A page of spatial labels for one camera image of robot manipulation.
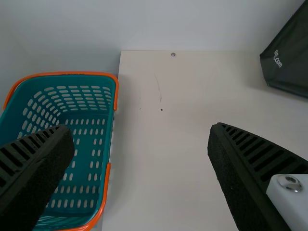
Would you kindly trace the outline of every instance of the metal screw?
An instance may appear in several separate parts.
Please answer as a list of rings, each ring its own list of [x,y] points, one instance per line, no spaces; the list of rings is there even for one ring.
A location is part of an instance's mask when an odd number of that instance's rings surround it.
[[[279,175],[277,177],[277,181],[286,190],[289,190],[295,193],[303,190],[303,186],[301,182],[293,176]]]

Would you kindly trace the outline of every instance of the white table surface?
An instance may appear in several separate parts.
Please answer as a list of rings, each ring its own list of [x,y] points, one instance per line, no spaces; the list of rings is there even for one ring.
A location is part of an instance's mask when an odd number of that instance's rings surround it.
[[[97,230],[237,231],[207,156],[217,122],[308,158],[308,100],[267,87],[258,54],[175,53],[121,54],[112,170]]]

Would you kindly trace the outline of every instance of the gray mark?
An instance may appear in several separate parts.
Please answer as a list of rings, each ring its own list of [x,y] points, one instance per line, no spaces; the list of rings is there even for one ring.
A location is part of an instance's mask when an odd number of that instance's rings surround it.
[[[160,93],[160,102],[162,102],[162,92],[160,91],[159,82],[158,82],[158,79],[157,79],[155,73],[154,73],[154,76],[156,78],[156,82],[157,82],[157,85],[158,85],[158,90],[159,90],[159,93]]]

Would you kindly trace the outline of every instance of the plastic basket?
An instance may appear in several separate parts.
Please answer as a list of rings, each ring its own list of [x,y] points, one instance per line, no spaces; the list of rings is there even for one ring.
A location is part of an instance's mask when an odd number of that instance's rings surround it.
[[[36,230],[90,230],[103,213],[117,92],[116,77],[101,72],[42,73],[13,85],[0,119],[0,146],[58,124],[74,138],[74,158]]]

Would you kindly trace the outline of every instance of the white wall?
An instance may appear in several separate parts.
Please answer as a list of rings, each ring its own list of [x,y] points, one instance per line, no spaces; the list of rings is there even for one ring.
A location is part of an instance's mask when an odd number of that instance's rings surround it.
[[[0,115],[11,86],[17,80],[36,72],[29,54],[1,22],[0,20]]]
[[[2,0],[40,71],[117,73],[121,50],[262,52],[304,0]]]

